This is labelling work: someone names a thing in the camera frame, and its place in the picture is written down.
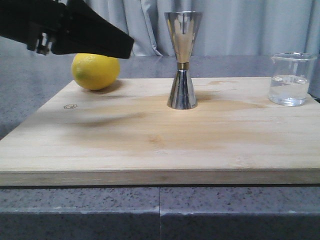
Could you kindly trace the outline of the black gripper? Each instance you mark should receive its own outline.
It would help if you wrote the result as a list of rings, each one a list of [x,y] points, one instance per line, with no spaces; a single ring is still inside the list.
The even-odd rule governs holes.
[[[0,35],[47,55],[89,53],[129,59],[134,39],[83,0],[2,0]]]

